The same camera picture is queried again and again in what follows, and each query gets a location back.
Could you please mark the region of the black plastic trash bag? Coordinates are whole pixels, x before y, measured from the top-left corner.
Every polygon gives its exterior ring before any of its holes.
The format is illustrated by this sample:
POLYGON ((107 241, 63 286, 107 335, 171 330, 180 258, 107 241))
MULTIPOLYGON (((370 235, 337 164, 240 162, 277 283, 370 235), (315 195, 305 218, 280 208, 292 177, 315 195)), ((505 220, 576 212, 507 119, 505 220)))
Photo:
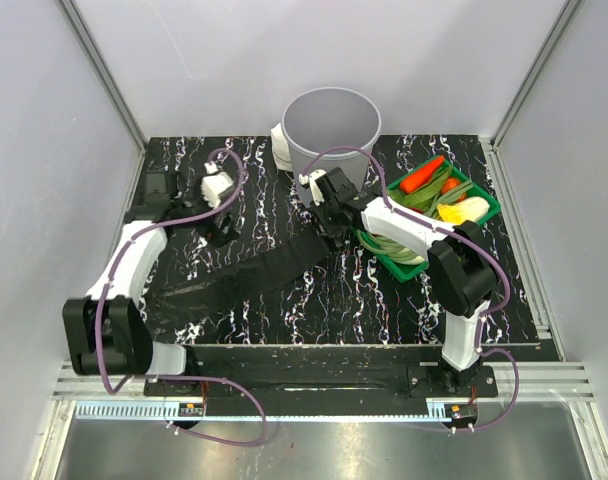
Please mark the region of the black plastic trash bag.
POLYGON ((233 309, 285 286, 330 253, 327 241, 307 227, 278 247, 202 273, 195 280, 152 288, 145 296, 145 324, 150 330, 170 329, 233 309))

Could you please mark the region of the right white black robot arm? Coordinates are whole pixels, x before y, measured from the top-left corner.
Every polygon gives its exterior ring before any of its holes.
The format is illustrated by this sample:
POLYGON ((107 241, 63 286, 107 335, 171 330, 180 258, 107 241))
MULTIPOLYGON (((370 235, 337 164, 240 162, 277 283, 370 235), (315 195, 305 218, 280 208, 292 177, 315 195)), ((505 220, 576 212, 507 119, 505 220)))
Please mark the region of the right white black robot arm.
POLYGON ((337 238, 349 228, 392 240, 428 262, 432 293, 446 312, 439 375, 441 388, 453 396, 475 382, 471 367, 481 359, 478 323, 490 308, 498 284, 496 262, 481 247, 478 224, 450 225, 430 219, 368 190, 358 190, 344 172, 322 169, 298 178, 312 197, 320 233, 337 238))

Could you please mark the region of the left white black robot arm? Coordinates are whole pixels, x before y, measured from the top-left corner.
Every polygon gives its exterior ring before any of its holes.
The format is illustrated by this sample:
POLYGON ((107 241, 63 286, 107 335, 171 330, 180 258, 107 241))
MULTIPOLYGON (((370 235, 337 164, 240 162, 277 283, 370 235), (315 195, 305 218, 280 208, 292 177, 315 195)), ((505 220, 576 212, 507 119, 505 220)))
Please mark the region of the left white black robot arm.
POLYGON ((224 213, 241 190, 226 172, 212 167, 185 195, 176 172, 145 177, 144 191, 125 216, 118 246, 98 281, 62 309, 71 364, 80 376, 166 375, 177 394, 189 395, 201 381, 178 345, 153 340, 139 310, 150 272, 175 227, 194 227, 215 245, 235 238, 224 213))

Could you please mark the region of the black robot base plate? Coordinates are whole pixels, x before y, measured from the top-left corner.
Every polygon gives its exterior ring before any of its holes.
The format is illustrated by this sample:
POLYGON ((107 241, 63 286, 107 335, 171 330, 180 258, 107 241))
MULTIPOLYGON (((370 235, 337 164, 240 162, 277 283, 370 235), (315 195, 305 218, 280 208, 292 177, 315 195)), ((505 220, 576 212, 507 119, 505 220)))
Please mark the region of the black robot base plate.
POLYGON ((198 346, 189 371, 208 377, 207 415, 306 421, 424 414, 429 398, 495 399, 491 367, 457 381, 437 346, 198 346))

